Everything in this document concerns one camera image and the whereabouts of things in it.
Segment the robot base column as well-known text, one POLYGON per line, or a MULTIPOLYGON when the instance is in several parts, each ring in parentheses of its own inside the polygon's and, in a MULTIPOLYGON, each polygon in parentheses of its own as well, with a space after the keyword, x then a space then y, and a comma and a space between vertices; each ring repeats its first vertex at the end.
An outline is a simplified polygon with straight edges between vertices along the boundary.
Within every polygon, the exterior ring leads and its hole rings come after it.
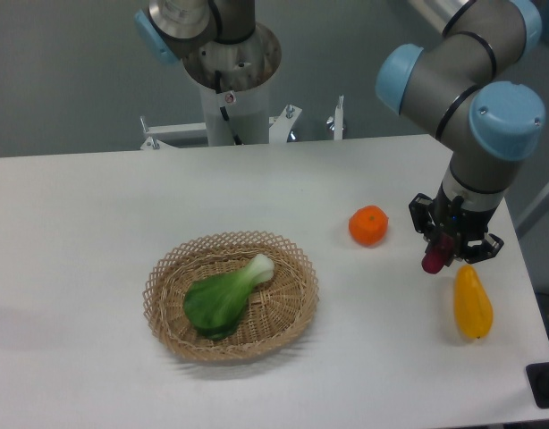
POLYGON ((198 87, 209 146, 269 140, 269 83, 282 48, 254 2, 151 1, 134 24, 161 63, 182 63, 198 87))

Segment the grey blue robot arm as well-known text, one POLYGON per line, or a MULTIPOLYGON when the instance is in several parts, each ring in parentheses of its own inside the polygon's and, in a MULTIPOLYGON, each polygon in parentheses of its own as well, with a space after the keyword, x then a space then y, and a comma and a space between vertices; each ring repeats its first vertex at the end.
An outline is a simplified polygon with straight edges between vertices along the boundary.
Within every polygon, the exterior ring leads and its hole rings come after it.
POLYGON ((542 20, 529 1, 417 1, 442 35, 432 50, 407 44, 384 61, 377 97, 452 152, 437 195, 409 205, 427 241, 422 261, 438 273, 456 260, 495 257, 503 241, 488 224, 538 144, 545 105, 532 89, 499 80, 538 43, 542 20))

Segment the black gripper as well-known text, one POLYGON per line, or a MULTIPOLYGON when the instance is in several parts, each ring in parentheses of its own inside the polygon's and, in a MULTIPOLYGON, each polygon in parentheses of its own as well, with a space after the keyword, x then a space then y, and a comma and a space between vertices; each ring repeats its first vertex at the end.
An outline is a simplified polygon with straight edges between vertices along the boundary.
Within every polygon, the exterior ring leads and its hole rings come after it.
POLYGON ((435 200, 418 193, 409 203, 410 217, 415 231, 426 242, 435 237, 436 226, 451 237, 455 248, 464 248, 462 259, 476 264, 498 255, 503 240, 488 232, 488 224, 496 208, 475 211, 465 208, 466 200, 454 203, 455 197, 448 197, 440 186, 435 200), (431 210, 434 203, 434 217, 431 210))

